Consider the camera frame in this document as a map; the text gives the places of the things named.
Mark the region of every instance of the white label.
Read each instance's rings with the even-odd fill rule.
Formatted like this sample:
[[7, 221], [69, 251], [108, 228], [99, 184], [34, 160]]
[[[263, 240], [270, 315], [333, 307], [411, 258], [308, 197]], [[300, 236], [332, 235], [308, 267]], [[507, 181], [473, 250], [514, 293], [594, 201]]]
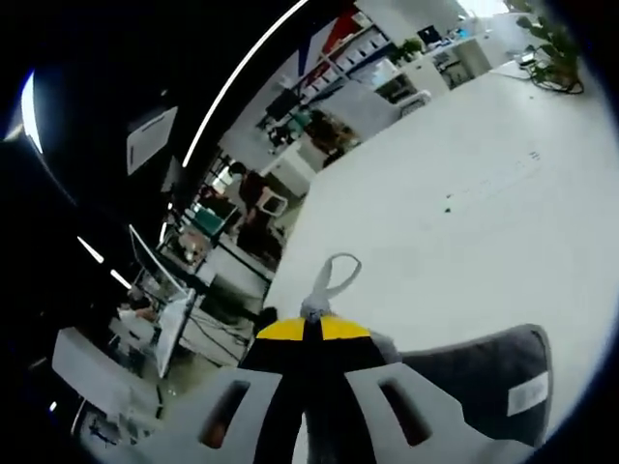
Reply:
[[548, 398], [548, 372], [538, 375], [508, 392], [507, 416], [522, 413]]

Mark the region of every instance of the person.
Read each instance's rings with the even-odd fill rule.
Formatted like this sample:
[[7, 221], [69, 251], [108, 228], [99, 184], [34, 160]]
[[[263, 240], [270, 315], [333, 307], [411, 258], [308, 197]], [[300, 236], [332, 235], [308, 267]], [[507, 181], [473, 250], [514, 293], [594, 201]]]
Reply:
[[148, 322], [157, 320], [157, 313], [151, 301], [139, 288], [133, 286], [127, 292], [127, 297], [127, 301], [122, 303], [118, 309], [118, 316], [123, 324], [129, 326], [134, 319], [144, 319]]
[[239, 196], [245, 205], [245, 211], [237, 223], [237, 245], [240, 249], [267, 260], [281, 259], [281, 245], [269, 232], [271, 217], [260, 211], [257, 203], [269, 187], [262, 176], [249, 170], [241, 162], [235, 162], [228, 168], [228, 174], [234, 181], [240, 181]]

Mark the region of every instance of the window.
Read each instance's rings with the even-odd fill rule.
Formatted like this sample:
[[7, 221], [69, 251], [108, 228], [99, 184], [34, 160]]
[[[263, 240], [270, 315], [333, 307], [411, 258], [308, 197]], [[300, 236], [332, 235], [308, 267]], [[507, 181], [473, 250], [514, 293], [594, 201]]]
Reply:
[[502, 0], [457, 0], [457, 2], [468, 14], [478, 17], [491, 17], [509, 12]]

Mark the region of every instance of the white cabinet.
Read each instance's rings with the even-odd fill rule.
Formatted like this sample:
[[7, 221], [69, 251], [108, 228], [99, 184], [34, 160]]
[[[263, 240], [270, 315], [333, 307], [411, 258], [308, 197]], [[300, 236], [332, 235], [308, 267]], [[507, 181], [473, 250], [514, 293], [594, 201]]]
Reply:
[[431, 57], [419, 58], [402, 68], [410, 83], [420, 92], [427, 90], [435, 99], [449, 92], [449, 87], [443, 76], [432, 63]]
[[263, 177], [267, 174], [273, 174], [298, 197], [308, 192], [311, 180], [316, 175], [316, 171], [299, 155], [300, 147], [301, 141], [295, 141], [260, 171], [260, 175]]
[[489, 32], [481, 34], [477, 37], [477, 43], [486, 56], [492, 70], [511, 60], [503, 44], [497, 40], [495, 35]]

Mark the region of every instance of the chair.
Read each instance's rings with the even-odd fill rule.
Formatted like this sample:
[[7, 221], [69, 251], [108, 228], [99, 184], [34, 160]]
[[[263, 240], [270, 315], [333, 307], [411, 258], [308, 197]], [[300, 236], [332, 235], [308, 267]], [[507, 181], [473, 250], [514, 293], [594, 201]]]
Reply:
[[281, 195], [277, 195], [270, 188], [266, 188], [256, 203], [256, 207], [269, 216], [279, 218], [288, 208], [288, 200]]

